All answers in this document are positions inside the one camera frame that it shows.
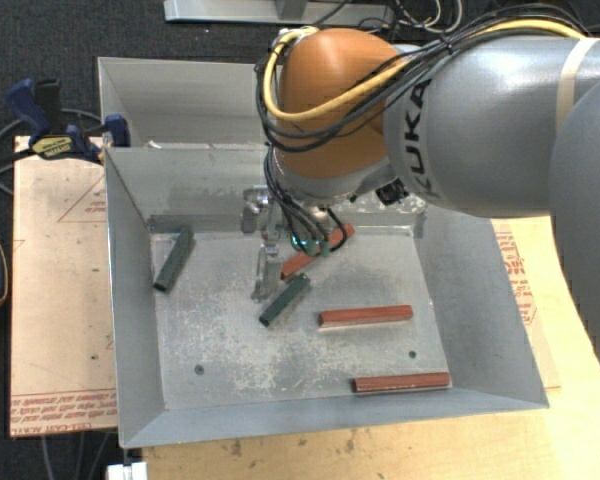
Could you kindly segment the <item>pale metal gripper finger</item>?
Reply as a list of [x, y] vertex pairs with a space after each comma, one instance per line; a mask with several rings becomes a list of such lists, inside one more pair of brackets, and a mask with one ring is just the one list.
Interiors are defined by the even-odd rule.
[[277, 289], [281, 277], [282, 256], [278, 247], [266, 248], [266, 292], [271, 295]]
[[268, 297], [267, 274], [268, 274], [267, 247], [261, 246], [259, 248], [258, 257], [257, 257], [254, 290], [251, 294], [251, 298], [256, 302], [265, 300]]

